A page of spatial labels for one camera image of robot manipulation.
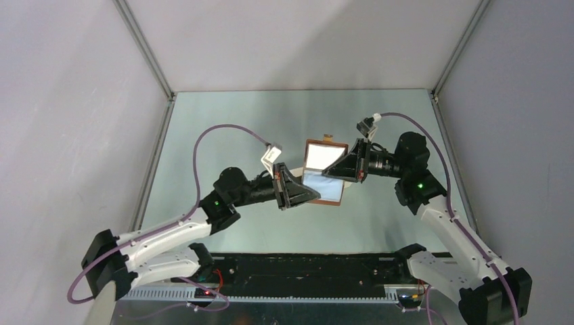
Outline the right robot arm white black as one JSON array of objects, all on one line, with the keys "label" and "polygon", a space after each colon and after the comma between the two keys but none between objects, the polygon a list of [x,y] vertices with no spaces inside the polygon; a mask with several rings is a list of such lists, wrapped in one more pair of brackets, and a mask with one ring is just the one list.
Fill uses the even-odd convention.
[{"label": "right robot arm white black", "polygon": [[527,314],[532,278],[513,269],[464,223],[451,206],[449,192],[428,170],[426,137],[403,133],[390,153],[366,139],[357,139],[322,174],[348,182],[369,175],[395,178],[399,204],[420,218],[441,241],[454,263],[438,260],[420,244],[398,251],[394,275],[403,283],[421,280],[448,297],[467,324],[518,324]]}]

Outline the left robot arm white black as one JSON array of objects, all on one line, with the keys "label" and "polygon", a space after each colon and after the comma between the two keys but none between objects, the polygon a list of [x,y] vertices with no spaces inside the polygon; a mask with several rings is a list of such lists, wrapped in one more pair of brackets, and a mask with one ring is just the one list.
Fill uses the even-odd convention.
[{"label": "left robot arm white black", "polygon": [[241,169],[228,167],[213,187],[192,211],[174,221],[121,235],[111,230],[97,233],[81,261],[81,276],[92,296],[97,297],[109,282],[116,285],[116,299],[160,280],[193,277],[206,282],[214,273],[213,259],[197,241],[239,220],[238,207],[275,201],[284,211],[321,197],[283,163],[253,180]]}]

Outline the white plastic tray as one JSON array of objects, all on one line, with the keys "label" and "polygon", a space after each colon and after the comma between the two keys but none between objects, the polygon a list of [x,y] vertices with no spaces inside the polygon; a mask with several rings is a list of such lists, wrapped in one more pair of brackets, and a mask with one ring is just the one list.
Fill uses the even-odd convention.
[{"label": "white plastic tray", "polygon": [[304,168],[298,167],[295,169],[291,169],[290,172],[294,177],[302,177],[303,176]]}]

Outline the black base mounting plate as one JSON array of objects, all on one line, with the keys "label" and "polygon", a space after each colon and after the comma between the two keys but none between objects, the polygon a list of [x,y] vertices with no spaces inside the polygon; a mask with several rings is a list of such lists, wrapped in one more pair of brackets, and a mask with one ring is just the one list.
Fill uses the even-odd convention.
[{"label": "black base mounting plate", "polygon": [[190,279],[248,297],[384,297],[386,286],[418,283],[392,253],[215,253]]}]

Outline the right aluminium frame post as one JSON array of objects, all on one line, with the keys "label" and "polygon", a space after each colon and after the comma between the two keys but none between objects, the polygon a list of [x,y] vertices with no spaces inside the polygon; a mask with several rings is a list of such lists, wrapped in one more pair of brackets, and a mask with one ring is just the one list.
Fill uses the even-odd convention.
[{"label": "right aluminium frame post", "polygon": [[466,184],[464,183],[463,168],[460,163],[460,155],[458,154],[458,150],[456,148],[456,108],[449,99],[447,88],[449,82],[452,79],[453,73],[460,65],[460,60],[462,59],[464,52],[470,45],[476,30],[479,28],[481,22],[484,20],[484,17],[487,15],[487,12],[489,11],[492,3],[492,1],[479,1],[477,3],[430,93],[433,99],[435,115],[441,128],[441,134],[445,141],[447,154],[454,171],[454,178],[460,191],[462,205],[469,215],[472,214],[472,207],[468,197]]}]

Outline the aluminium frame post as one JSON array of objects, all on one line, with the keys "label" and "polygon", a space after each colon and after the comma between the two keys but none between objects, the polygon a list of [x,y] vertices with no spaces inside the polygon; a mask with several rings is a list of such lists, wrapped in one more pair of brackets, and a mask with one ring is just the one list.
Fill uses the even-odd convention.
[{"label": "aluminium frame post", "polygon": [[469,215],[472,214],[472,207],[468,197],[466,184],[464,183],[463,168],[460,163],[460,155],[458,154],[458,150],[456,148],[456,108],[449,99],[447,88],[449,82],[452,79],[453,73],[460,65],[460,60],[462,59],[464,52],[470,45],[476,30],[479,28],[481,22],[484,20],[484,17],[487,15],[487,12],[489,11],[492,3],[492,1],[479,1],[477,3],[430,93],[433,99],[435,115],[441,128],[441,134],[445,141],[447,154],[454,171],[454,178],[460,191],[462,205]]},{"label": "aluminium frame post", "polygon": [[129,223],[130,230],[138,230],[144,222],[158,161],[173,111],[175,93],[144,32],[141,20],[136,15],[136,2],[114,1],[113,4],[138,50],[136,58],[146,67],[143,79],[135,88],[134,99],[137,111],[136,121],[142,129],[141,135],[145,149],[143,179],[135,201],[134,215]]}]

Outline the left aluminium frame post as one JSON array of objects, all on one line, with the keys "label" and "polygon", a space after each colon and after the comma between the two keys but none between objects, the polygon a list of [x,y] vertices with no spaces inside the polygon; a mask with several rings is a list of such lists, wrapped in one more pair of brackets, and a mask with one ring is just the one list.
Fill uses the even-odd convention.
[{"label": "left aluminium frame post", "polygon": [[135,201],[134,215],[129,223],[130,230],[138,230],[144,222],[158,161],[173,111],[175,93],[144,32],[141,20],[136,15],[136,2],[114,1],[113,4],[138,50],[136,58],[146,67],[143,79],[135,88],[134,99],[137,111],[136,121],[142,129],[141,135],[145,149],[143,179]]}]

